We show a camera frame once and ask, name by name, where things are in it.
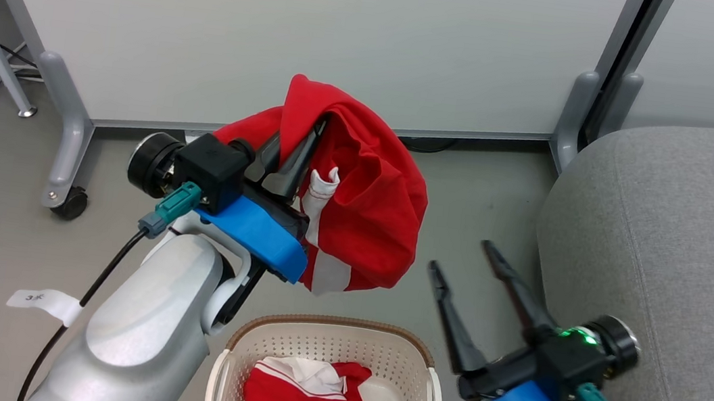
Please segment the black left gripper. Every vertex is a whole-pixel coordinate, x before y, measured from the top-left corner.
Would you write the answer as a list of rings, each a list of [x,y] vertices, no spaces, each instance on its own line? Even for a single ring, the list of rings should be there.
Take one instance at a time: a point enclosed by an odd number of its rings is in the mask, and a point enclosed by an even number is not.
[[[246,196],[268,212],[288,233],[303,238],[307,218],[292,202],[302,186],[327,115],[320,115],[308,135],[279,167],[280,132],[255,150],[243,139],[222,143],[212,133],[183,145],[167,133],[144,137],[127,167],[128,180],[152,198],[164,198],[184,183],[201,190],[200,207],[219,214],[225,206]]]

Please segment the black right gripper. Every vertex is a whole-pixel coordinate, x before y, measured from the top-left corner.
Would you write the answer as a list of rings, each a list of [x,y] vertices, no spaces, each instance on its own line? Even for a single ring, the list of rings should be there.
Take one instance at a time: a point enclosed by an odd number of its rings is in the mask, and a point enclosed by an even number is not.
[[[614,380],[638,365],[639,341],[622,320],[602,315],[578,327],[556,330],[557,322],[535,300],[529,286],[495,243],[483,240],[481,247],[494,276],[507,290],[524,341],[533,344],[487,362],[458,315],[439,263],[430,261],[427,272],[431,290],[451,371],[460,375],[457,388],[461,399],[491,400],[534,381],[548,400],[574,401],[578,386],[589,383],[602,388],[605,381]]]

